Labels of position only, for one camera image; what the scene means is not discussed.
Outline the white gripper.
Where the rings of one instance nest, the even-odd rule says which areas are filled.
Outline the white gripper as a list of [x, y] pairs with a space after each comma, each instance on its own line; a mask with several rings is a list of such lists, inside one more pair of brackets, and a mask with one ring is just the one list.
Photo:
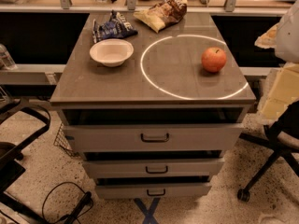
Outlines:
[[259, 36], [254, 45], [261, 49], [275, 49], [275, 54], [286, 63], [272, 69], [263, 86], [259, 103], [262, 120], [277, 120], [288, 105], [299, 99], [299, 0], [280, 19]]

